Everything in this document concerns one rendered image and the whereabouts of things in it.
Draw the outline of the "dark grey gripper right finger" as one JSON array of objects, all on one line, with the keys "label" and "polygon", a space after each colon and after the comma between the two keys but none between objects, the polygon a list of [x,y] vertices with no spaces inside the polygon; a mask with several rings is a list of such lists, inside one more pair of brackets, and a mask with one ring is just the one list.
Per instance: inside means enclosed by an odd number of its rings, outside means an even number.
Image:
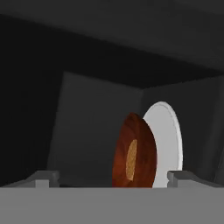
[{"label": "dark grey gripper right finger", "polygon": [[191,187],[214,187],[223,188],[223,185],[216,184],[197,177],[190,171],[168,171],[168,187],[191,188]]}]

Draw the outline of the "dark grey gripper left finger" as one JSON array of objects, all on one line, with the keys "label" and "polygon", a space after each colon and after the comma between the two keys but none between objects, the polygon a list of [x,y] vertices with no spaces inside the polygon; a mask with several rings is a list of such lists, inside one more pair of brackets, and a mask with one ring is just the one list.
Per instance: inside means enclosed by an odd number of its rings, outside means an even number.
[{"label": "dark grey gripper left finger", "polygon": [[36,171],[27,179],[5,185],[4,188],[38,188],[59,187],[60,174],[57,171]]}]

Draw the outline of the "white round microwave plate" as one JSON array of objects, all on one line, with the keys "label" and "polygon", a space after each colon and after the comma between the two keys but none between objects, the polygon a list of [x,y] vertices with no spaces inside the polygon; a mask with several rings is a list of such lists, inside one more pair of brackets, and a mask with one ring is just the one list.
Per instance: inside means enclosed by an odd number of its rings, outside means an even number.
[{"label": "white round microwave plate", "polygon": [[157,172],[154,188],[167,187],[168,171],[181,171],[183,144],[178,118],[165,101],[154,103],[143,116],[149,125],[157,146]]}]

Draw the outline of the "golden waffle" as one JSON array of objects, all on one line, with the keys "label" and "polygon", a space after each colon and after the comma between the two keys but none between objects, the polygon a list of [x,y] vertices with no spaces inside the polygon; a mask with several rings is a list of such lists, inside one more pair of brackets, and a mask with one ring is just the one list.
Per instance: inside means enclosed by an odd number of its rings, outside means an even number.
[{"label": "golden waffle", "polygon": [[137,160],[137,140],[134,139],[129,145],[126,158],[126,177],[130,181],[134,179],[136,160]]}]

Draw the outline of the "brown wooden bowl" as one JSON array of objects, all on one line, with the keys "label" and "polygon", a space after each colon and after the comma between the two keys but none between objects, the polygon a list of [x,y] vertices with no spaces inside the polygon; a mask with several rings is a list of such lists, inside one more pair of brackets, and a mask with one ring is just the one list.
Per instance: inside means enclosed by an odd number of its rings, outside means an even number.
[{"label": "brown wooden bowl", "polygon": [[[130,143],[137,140],[134,179],[126,177],[126,158]],[[130,113],[124,120],[115,147],[112,169],[113,187],[152,187],[157,170],[157,147],[146,121]]]}]

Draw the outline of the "dark grey microwave oven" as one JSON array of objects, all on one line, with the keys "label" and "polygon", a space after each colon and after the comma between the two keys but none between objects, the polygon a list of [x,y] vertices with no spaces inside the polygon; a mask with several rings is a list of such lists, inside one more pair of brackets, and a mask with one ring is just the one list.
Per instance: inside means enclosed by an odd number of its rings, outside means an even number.
[{"label": "dark grey microwave oven", "polygon": [[178,0],[0,0],[0,186],[107,187],[123,121],[174,112],[183,167],[224,181],[224,15]]}]

